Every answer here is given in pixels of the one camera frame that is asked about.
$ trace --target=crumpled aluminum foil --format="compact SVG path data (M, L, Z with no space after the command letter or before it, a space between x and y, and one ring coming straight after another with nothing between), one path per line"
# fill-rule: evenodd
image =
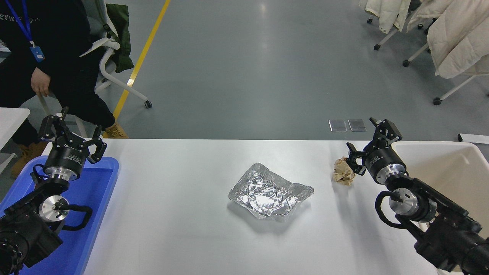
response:
M311 186L291 183L255 163L229 192L228 198L258 219L284 217L314 193Z

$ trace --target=tan boot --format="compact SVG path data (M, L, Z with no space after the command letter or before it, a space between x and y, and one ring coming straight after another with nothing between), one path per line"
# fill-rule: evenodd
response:
M22 150L22 155L20 159L14 164L12 167L12 171L10 172L10 176L16 179L19 174L22 172L24 166L31 161L33 158L40 156L44 149L46 148L46 142L39 142L37 144L31 143L29 146L19 145L19 148Z
M114 123L114 125L106 128L105 133L107 133L108 138L129 138L124 129L122 129L117 122Z

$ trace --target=black cable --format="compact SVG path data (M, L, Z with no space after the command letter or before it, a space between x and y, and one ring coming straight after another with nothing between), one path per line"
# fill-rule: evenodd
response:
M380 205L382 204L382 200L385 197L390 197L394 201L402 202L402 200L399 197L399 194L396 192L390 192L390 191L380 192L379 195L377 196L377 198L375 199L375 211L377 212L379 219L390 227L394 227L394 228L398 228L398 229L406 229L402 224L395 224L395 223L389 221L385 217L384 213L382 212L382 209L380 208Z
M44 178L44 179L49 178L47 175L41 175L41 174L39 174L39 172L36 170L36 167L41 167L41 168L43 168L43 169L44 169L44 165L42 165L42 164L38 163L38 164L36 164L36 165L34 165L34 166L32 167L32 171L34 172L34 174L35 174L35 175L36 175L38 178Z
M80 229L85 228L85 226L87 226L87 224L89 223L90 217L93 212L92 208L90 208L89 206L78 206L78 205L62 205L59 207L59 210L73 210L77 212L85 212L83 221L79 225L77 226L63 225L63 230L66 231L78 231Z

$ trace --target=blue plastic bin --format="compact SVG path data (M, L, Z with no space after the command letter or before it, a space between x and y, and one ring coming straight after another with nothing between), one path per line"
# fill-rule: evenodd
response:
M32 167L38 163L44 164L47 156L33 159L23 169L20 176L8 191L0 204L1 212L14 204L23 196L34 190L34 182L30 177ZM102 223L107 204L117 180L119 162L114 158L102 158L96 164L85 163L81 177L71 181L69 190L62 194L70 204L85 205L93 209L92 217L87 226L79 231L62 230L59 237L63 244L49 257L31 268L24 268L20 275L82 275L98 229ZM70 211L66 224L80 224L84 213Z

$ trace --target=white coat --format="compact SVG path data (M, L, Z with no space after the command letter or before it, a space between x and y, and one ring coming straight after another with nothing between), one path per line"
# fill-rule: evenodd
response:
M378 17L383 33L389 33L392 26L402 30L411 0L360 0L360 8Z
M435 74L489 74L488 34L488 0L453 1L428 32Z
M438 18L445 12L446 8L454 0L420 0L421 5L416 9L411 17L411 20L407 24L407 32L413 29L420 23L423 23L426 19Z

